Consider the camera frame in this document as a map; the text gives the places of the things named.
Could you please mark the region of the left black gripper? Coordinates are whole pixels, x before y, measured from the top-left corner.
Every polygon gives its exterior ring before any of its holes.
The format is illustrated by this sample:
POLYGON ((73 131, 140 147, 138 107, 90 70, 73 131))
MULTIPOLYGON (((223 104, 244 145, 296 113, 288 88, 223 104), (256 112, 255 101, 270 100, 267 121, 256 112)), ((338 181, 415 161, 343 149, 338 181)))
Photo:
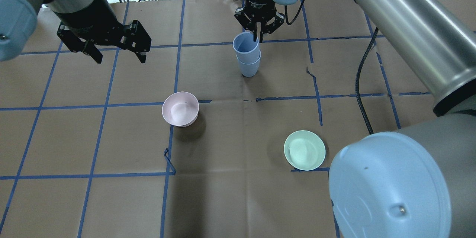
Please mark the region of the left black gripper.
POLYGON ((102 63, 103 55, 99 46, 115 46, 122 50, 135 53, 138 60, 144 64, 147 52, 150 51, 151 37, 138 20, 129 24, 119 22, 99 23, 87 28, 72 28, 60 23, 57 36, 72 52, 82 52, 89 55, 97 64, 102 63))

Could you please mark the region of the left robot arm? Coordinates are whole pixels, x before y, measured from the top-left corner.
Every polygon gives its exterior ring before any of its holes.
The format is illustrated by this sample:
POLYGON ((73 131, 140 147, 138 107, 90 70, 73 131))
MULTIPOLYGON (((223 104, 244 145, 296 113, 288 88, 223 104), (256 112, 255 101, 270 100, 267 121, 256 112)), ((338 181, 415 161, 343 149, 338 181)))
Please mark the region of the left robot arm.
POLYGON ((134 20, 118 21, 107 0, 0 0, 0 58, 12 60, 24 49, 37 27, 37 16, 46 5, 61 21, 57 36, 73 53, 81 52, 102 62, 99 45, 129 50, 141 63, 150 51, 151 38, 134 20))

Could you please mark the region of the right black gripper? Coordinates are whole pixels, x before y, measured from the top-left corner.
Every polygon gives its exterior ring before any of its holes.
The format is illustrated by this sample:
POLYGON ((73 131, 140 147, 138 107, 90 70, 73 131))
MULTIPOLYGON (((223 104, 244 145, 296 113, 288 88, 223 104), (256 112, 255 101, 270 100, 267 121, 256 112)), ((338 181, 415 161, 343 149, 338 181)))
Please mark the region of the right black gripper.
POLYGON ((262 43, 265 33, 273 33, 284 24, 284 14, 277 11, 273 0, 245 0, 244 7, 237 8, 234 16, 245 30, 253 34, 253 42, 259 37, 262 43))

